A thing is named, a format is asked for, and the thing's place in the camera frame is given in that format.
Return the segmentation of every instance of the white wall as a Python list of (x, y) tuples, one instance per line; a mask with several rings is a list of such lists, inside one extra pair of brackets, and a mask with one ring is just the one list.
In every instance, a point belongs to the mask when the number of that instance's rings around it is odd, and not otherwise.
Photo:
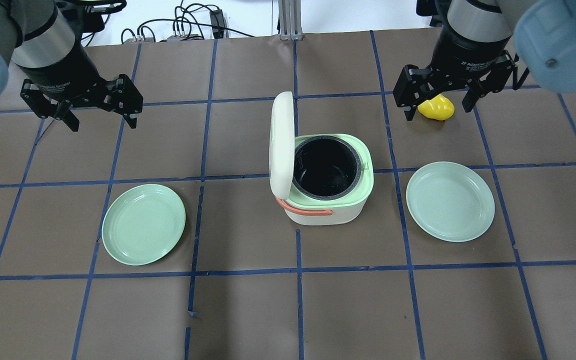
[[(193, 2), (185, 0), (184, 6)], [(205, 4), (219, 6), (229, 28), (254, 36), (277, 33), (277, 0), (211, 0)], [(105, 30), (96, 34), (90, 45), (119, 44), (124, 28), (134, 31), (146, 20), (173, 19), (178, 5), (178, 0), (128, 0), (128, 5), (112, 14)], [(416, 0), (302, 0), (302, 29), (304, 33), (330, 33), (427, 27), (430, 19), (417, 16), (415, 6)], [(210, 24), (208, 10), (199, 10), (194, 15), (199, 23)], [(154, 30), (157, 41), (172, 35), (171, 22), (154, 22), (148, 26)], [(212, 37), (210, 28), (203, 30), (206, 38)], [(242, 35), (231, 32), (230, 37)]]

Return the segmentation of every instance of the plate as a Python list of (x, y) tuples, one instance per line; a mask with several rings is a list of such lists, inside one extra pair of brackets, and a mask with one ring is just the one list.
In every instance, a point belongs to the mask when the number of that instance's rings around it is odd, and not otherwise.
[(455, 162), (432, 162), (417, 170), (408, 183), (406, 202), (412, 219), (426, 233), (447, 242), (477, 239), (495, 217), (488, 184)]
[(186, 208), (169, 187), (145, 184), (122, 193), (103, 217), (101, 238), (113, 259), (150, 264), (169, 253), (186, 225)]

